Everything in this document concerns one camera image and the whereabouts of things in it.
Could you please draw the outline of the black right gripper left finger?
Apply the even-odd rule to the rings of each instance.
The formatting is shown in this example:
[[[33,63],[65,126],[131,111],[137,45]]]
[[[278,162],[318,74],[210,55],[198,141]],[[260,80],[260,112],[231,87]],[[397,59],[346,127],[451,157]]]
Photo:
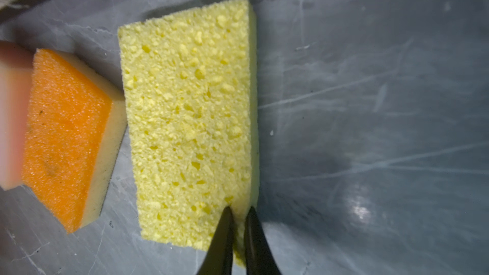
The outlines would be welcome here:
[[[197,275],[231,275],[235,221],[230,206],[224,208],[210,247]]]

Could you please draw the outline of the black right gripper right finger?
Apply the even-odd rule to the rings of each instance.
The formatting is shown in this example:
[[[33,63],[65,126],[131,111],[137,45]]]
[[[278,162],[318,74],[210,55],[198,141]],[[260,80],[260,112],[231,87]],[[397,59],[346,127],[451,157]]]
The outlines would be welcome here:
[[[281,275],[253,206],[245,220],[244,242],[247,275]]]

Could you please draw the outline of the lime porous sponge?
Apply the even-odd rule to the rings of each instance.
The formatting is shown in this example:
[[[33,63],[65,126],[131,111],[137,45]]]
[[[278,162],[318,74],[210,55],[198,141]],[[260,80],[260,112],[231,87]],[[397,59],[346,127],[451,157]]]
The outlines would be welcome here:
[[[257,23],[227,0],[118,29],[141,237],[206,251],[226,207],[234,262],[259,196]]]

